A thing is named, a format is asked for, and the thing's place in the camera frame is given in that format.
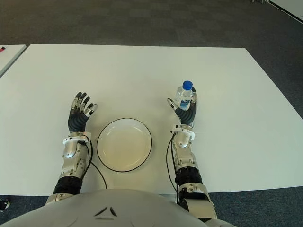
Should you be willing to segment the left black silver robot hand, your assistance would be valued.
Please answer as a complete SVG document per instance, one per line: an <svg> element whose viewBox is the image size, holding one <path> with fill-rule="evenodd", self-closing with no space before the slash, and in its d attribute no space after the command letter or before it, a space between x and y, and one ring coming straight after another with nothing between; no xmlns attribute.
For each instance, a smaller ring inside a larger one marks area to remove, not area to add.
<svg viewBox="0 0 303 227"><path fill-rule="evenodd" d="M70 133L85 131L87 121L98 108L98 105L94 103L87 105L89 100L90 97L87 96L86 92L79 92L74 97L68 118L68 129Z"/></svg>

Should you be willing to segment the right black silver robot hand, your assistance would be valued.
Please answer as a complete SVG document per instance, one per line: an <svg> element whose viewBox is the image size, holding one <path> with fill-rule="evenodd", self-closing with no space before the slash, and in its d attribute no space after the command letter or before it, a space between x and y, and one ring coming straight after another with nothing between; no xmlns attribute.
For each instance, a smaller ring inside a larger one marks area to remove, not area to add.
<svg viewBox="0 0 303 227"><path fill-rule="evenodd" d="M191 91L193 92L193 96L190 100L190 105L187 110L182 110L174 103L171 98L167 98L167 102L169 106L174 110L177 117L180 119L180 124L188 125L190 128L193 128L198 104L198 96L194 87L191 88Z"/></svg>

